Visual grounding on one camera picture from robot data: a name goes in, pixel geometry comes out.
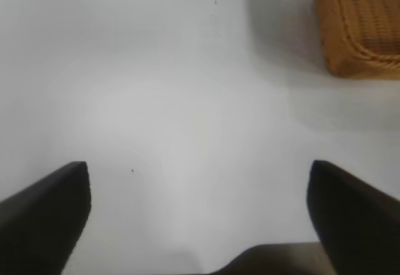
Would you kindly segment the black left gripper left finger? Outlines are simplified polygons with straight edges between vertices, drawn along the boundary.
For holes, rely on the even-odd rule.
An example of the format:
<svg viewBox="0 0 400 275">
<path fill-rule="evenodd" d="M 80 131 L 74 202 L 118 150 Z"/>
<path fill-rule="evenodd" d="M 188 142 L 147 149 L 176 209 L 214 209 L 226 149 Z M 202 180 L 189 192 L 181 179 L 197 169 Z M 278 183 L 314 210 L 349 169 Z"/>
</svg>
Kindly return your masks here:
<svg viewBox="0 0 400 275">
<path fill-rule="evenodd" d="M 85 162 L 1 201 L 1 274 L 61 274 L 91 211 Z"/>
</svg>

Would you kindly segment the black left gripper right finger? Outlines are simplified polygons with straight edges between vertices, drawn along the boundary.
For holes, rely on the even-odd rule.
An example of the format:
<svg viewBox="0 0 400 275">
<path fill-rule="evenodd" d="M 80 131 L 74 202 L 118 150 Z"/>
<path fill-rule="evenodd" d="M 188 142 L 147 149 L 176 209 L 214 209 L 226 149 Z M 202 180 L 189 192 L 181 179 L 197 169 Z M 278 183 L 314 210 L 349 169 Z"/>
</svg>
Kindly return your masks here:
<svg viewBox="0 0 400 275">
<path fill-rule="evenodd" d="M 399 201 L 328 161 L 314 161 L 307 208 L 337 274 L 399 274 Z"/>
</svg>

